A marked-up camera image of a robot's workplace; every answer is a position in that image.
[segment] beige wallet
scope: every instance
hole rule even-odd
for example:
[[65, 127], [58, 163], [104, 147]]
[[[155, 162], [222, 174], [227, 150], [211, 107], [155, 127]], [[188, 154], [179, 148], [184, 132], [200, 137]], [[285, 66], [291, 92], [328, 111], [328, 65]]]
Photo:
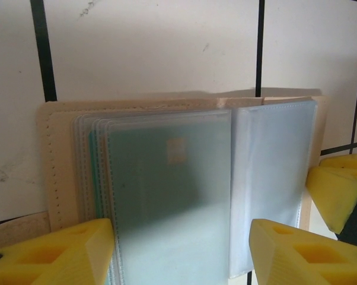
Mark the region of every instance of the beige wallet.
[[[79, 223], [78, 185], [71, 130], [72, 120], [79, 115], [100, 112], [215, 110], [306, 100], [316, 100], [318, 104], [310, 157], [310, 166], [315, 166], [318, 165], [326, 123], [328, 99], [325, 96], [246, 98], [239, 97], [237, 92], [232, 92], [200, 93], [196, 99], [161, 99], [155, 96], [143, 100], [45, 103], [37, 113], [37, 127], [40, 135], [48, 211], [0, 225], [0, 247]], [[305, 230], [309, 227], [310, 207], [311, 198], [304, 193], [300, 228]]]

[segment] beige leather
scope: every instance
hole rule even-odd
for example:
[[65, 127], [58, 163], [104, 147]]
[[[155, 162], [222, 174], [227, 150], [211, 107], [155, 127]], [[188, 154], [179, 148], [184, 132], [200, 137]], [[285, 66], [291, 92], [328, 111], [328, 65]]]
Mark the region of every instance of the beige leather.
[[50, 232], [47, 212], [41, 212], [0, 224], [0, 248]]
[[[230, 97], [237, 92], [216, 94], [199, 99], [149, 99], [121, 100], [110, 102], [51, 102], [44, 104], [37, 114], [37, 125], [41, 140], [43, 172], [48, 198], [48, 212], [51, 230], [73, 226], [79, 223], [77, 184], [75, 179], [74, 154], [72, 151], [71, 122], [79, 115], [98, 112], [148, 112], [156, 110], [205, 110], [233, 107], [258, 106], [261, 98]], [[314, 97], [321, 107], [317, 108], [316, 131], [312, 150], [312, 164], [320, 154], [324, 131], [326, 99]], [[266, 98], [265, 104], [303, 98]], [[301, 212], [301, 227], [308, 228], [310, 200], [304, 197]]]

